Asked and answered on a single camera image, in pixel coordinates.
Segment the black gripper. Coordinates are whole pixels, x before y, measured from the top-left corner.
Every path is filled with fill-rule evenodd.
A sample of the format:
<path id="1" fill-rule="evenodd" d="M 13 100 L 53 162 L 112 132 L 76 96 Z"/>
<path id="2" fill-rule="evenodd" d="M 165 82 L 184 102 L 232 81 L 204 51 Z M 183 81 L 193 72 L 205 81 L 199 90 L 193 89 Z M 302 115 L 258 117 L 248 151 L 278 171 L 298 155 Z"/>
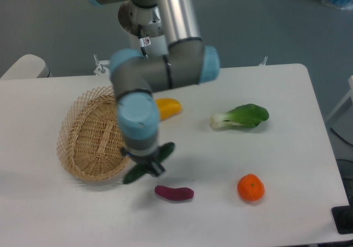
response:
<path id="1" fill-rule="evenodd" d="M 128 155 L 135 163 L 141 164 L 146 167 L 148 173 L 153 177 L 159 177 L 165 172 L 164 166 L 158 161 L 160 149 L 157 147 L 155 151 L 150 154 L 145 155 L 137 155 L 132 154 L 128 149 L 125 147 L 122 148 L 122 155 Z"/>

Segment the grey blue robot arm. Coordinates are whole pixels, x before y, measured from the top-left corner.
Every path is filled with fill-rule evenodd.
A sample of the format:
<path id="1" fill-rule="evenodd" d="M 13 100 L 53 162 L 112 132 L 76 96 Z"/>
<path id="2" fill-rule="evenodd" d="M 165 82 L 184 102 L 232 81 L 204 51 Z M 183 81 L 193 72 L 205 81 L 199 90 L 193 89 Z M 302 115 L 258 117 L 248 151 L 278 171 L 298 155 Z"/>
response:
<path id="1" fill-rule="evenodd" d="M 154 92 L 215 80 L 220 71 L 216 49 L 206 46 L 200 36 L 192 0 L 89 0 L 98 6 L 128 5 L 125 17 L 137 28 L 142 40 L 150 25 L 165 37 L 166 53 L 153 56 L 144 47 L 123 49 L 110 59 L 117 123 L 122 132 L 123 155 L 159 176 L 164 167 L 158 160 L 159 111 Z"/>

